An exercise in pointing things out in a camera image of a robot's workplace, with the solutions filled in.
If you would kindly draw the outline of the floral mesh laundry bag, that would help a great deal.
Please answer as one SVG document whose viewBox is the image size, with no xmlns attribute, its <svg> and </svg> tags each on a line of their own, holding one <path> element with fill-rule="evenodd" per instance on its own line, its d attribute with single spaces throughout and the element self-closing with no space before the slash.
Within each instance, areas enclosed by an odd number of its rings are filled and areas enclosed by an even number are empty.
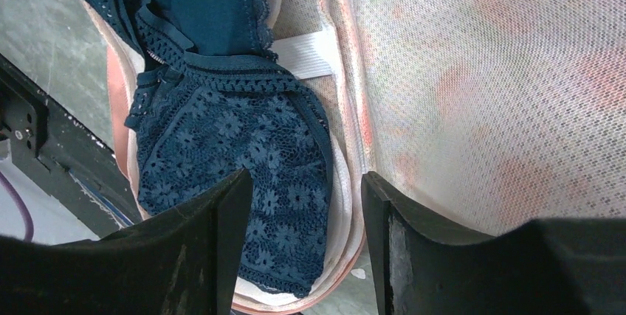
<svg viewBox="0 0 626 315">
<path fill-rule="evenodd" d="M 145 60 L 82 1 L 109 47 L 114 151 L 146 221 L 125 125 Z M 265 1 L 278 65 L 328 121 L 326 253 L 302 298 L 237 275 L 230 313 L 308 310 L 338 287 L 368 247 L 370 172 L 492 237 L 541 218 L 625 220 L 625 0 Z"/>
</svg>

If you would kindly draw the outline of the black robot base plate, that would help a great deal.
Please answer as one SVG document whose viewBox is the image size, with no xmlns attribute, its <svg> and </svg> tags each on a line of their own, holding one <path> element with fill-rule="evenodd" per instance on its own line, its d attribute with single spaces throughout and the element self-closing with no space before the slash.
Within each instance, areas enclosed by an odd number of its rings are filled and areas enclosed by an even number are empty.
<svg viewBox="0 0 626 315">
<path fill-rule="evenodd" d="M 113 151 L 6 57 L 1 139 L 16 167 L 96 235 L 141 221 Z"/>
</svg>

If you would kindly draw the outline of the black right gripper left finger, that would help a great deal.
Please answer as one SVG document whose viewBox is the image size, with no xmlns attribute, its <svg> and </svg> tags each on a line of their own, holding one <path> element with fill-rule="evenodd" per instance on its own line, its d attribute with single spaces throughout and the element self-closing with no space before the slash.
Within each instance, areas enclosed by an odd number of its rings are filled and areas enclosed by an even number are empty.
<svg viewBox="0 0 626 315">
<path fill-rule="evenodd" d="M 1 239 L 3 314 L 229 314 L 252 201 L 238 170 L 98 240 Z"/>
</svg>

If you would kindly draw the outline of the dark blue lace bra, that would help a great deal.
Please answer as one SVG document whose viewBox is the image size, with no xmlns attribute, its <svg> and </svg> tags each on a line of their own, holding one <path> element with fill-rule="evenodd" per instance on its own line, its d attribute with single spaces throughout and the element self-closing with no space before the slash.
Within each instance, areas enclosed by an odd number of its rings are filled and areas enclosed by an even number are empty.
<svg viewBox="0 0 626 315">
<path fill-rule="evenodd" d="M 149 214 L 253 179 L 238 275 L 307 296 L 322 275 L 333 156 L 320 101 L 272 52 L 265 0 L 84 0 L 145 60 L 125 125 Z"/>
</svg>

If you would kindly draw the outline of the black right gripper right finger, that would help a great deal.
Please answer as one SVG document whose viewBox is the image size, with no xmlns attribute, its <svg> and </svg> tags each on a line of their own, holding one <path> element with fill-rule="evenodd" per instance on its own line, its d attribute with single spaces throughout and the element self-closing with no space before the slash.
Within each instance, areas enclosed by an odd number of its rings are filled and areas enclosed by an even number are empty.
<svg viewBox="0 0 626 315">
<path fill-rule="evenodd" d="M 622 218 L 541 218 L 492 237 L 375 172 L 361 189 L 380 314 L 625 312 Z"/>
</svg>

